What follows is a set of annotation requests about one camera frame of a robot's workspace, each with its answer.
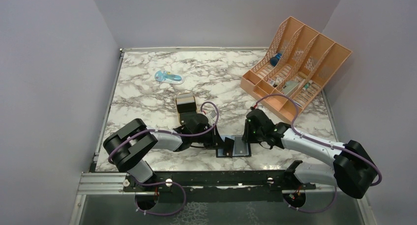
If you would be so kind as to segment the gold oval tray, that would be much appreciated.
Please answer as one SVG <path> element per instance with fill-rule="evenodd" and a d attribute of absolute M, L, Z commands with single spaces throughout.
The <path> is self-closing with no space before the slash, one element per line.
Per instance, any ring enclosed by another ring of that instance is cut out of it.
<path fill-rule="evenodd" d="M 191 92 L 178 94 L 175 97 L 175 105 L 180 125 L 185 124 L 188 119 L 198 113 L 196 99 Z"/>

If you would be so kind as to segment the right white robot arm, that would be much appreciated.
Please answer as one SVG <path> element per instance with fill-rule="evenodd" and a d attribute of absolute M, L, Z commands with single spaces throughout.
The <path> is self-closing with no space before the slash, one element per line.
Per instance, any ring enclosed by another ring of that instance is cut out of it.
<path fill-rule="evenodd" d="M 359 142 L 325 141 L 299 132 L 290 124 L 274 124 L 260 109 L 252 109 L 246 115 L 243 138 L 247 143 L 265 142 L 270 148 L 297 151 L 321 161 L 294 164 L 284 175 L 284 184 L 290 189 L 319 183 L 336 186 L 353 198 L 363 198 L 378 175 L 373 160 Z"/>

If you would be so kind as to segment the black card holder wallet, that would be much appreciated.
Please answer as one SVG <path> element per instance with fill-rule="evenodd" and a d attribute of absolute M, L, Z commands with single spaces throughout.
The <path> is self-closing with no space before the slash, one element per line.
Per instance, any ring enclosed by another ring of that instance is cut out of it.
<path fill-rule="evenodd" d="M 216 149 L 216 158 L 228 158 L 227 156 L 223 155 L 223 144 L 225 137 L 233 138 L 234 149 L 233 149 L 233 157 L 250 157 L 251 156 L 251 147 L 250 144 L 244 142 L 242 136 L 221 136 L 221 145 L 219 148 Z"/>

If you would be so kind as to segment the black credit card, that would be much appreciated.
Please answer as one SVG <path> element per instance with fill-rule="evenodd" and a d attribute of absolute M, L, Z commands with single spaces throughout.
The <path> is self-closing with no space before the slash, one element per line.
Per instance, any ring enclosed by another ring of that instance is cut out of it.
<path fill-rule="evenodd" d="M 197 112 L 196 102 L 195 103 L 182 104 L 182 105 L 177 104 L 177 111 L 178 111 L 179 114 L 196 113 Z"/>

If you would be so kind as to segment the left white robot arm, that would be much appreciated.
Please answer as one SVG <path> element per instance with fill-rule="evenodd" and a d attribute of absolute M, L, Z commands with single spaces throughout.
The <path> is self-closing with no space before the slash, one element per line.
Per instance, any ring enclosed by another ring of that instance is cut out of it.
<path fill-rule="evenodd" d="M 231 156 L 235 141 L 230 137 L 222 138 L 206 115 L 193 113 L 171 131 L 153 129 L 136 118 L 107 137 L 103 147 L 109 162 L 119 172 L 129 173 L 141 190 L 148 191 L 154 186 L 154 171 L 143 158 L 150 150 L 180 152 L 198 143 L 206 148 L 223 150 L 226 156 Z"/>

